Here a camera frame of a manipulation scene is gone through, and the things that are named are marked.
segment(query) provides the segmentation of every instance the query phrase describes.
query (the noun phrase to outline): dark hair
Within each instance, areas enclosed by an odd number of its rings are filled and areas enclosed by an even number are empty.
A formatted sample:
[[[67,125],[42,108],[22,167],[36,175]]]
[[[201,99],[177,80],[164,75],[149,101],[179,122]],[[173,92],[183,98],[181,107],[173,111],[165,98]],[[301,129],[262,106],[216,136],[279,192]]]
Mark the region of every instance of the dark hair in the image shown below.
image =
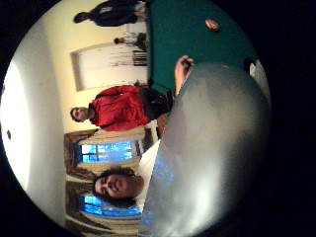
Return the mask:
[[[70,116],[74,121],[80,121],[79,119],[75,118],[74,115],[72,114],[74,110],[78,109],[78,107],[74,107],[70,110]]]
[[[104,201],[106,201],[106,202],[108,202],[116,207],[127,208],[130,206],[136,205],[136,201],[134,200],[133,197],[114,198],[114,197],[110,197],[108,195],[101,195],[101,194],[98,194],[96,192],[97,181],[101,178],[105,178],[105,177],[110,176],[110,175],[123,175],[123,176],[132,177],[132,176],[135,176],[135,173],[130,168],[123,168],[121,166],[112,167],[94,179],[94,181],[92,183],[92,194],[95,197],[100,198],[100,199],[102,199],[102,200],[104,200]]]
[[[119,38],[115,38],[115,39],[113,40],[113,43],[118,44],[118,43],[119,43]]]
[[[85,20],[87,20],[87,18],[85,18],[85,16],[87,16],[87,13],[86,12],[81,12],[81,13],[78,13],[74,18],[73,18],[73,22],[74,23],[81,23]]]

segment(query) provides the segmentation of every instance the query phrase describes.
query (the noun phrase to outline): silver object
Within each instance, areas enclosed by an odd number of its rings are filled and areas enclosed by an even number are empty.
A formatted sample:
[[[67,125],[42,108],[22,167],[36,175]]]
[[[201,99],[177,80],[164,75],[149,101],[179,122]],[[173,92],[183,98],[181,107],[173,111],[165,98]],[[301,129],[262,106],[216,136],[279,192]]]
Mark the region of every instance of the silver object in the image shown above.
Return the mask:
[[[194,236],[224,218],[251,183],[269,127],[269,102],[252,77],[196,65],[170,113],[139,236]]]

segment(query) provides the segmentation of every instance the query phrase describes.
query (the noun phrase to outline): red jacket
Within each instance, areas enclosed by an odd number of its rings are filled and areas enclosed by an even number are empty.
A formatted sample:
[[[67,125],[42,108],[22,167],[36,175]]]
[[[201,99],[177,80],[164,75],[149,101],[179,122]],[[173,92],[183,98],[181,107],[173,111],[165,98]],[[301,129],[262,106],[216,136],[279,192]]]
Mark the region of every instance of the red jacket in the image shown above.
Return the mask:
[[[106,131],[122,131],[146,125],[150,119],[135,86],[115,86],[97,95],[89,107],[95,110],[90,122],[96,126],[107,125]]]

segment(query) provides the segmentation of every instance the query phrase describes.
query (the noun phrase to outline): window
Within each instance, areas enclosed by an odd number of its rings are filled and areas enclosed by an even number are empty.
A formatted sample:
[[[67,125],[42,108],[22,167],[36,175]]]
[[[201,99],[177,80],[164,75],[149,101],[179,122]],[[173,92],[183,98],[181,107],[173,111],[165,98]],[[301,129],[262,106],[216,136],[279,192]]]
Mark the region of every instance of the window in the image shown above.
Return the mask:
[[[137,141],[75,145],[78,162],[120,162],[139,155]]]
[[[129,217],[141,214],[137,205],[128,208],[118,208],[94,196],[80,196],[80,202],[81,209],[84,212],[96,215]]]

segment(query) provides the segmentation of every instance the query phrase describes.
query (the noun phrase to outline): white shirt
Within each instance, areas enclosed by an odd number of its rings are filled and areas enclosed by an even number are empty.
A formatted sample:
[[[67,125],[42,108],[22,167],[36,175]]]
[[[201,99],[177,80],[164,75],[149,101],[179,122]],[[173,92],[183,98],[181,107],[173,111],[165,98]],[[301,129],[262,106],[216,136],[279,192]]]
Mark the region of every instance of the white shirt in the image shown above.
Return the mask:
[[[158,140],[145,153],[142,154],[139,162],[137,175],[141,176],[144,179],[144,188],[142,189],[141,193],[135,198],[135,200],[141,212],[145,204],[149,182],[154,168],[159,144],[160,140]]]

